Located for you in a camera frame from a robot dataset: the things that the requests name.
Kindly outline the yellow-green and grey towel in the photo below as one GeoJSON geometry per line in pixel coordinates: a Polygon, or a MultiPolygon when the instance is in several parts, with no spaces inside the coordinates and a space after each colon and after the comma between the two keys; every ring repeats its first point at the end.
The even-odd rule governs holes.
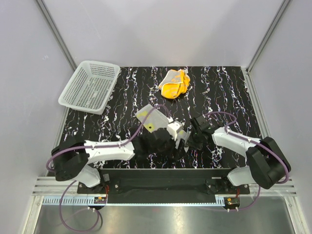
{"type": "Polygon", "coordinates": [[[184,130],[184,123],[173,120],[172,117],[166,117],[162,112],[153,108],[150,104],[147,104],[142,109],[138,110],[136,118],[142,123],[150,110],[152,110],[152,112],[148,115],[143,126],[150,133],[153,133],[158,129],[166,129],[166,131],[170,134],[171,139],[175,141],[175,148],[178,149],[180,141],[184,140],[183,147],[184,151],[187,152],[189,146],[186,145],[186,142],[190,134],[184,130]]]}

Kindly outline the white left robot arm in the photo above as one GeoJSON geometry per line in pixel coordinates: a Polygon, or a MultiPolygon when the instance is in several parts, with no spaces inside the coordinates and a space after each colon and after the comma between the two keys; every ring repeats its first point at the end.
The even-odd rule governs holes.
{"type": "Polygon", "coordinates": [[[151,133],[135,136],[120,142],[94,142],[71,137],[51,151],[53,172],[57,181],[74,179],[94,193],[105,188],[105,181],[92,163],[109,160],[143,160],[150,154],[179,160],[187,152],[189,137],[185,131],[176,133],[169,128],[159,128],[151,133]]]}

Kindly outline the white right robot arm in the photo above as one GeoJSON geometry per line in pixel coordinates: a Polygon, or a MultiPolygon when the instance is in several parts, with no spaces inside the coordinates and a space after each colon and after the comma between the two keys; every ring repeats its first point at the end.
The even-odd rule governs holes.
{"type": "Polygon", "coordinates": [[[211,125],[204,116],[192,118],[191,125],[189,147],[201,150],[213,143],[245,157],[246,166],[232,169],[221,181],[226,193],[233,193],[244,184],[257,184],[268,190],[276,183],[288,181],[291,166],[273,138],[248,137],[229,126],[211,125]]]}

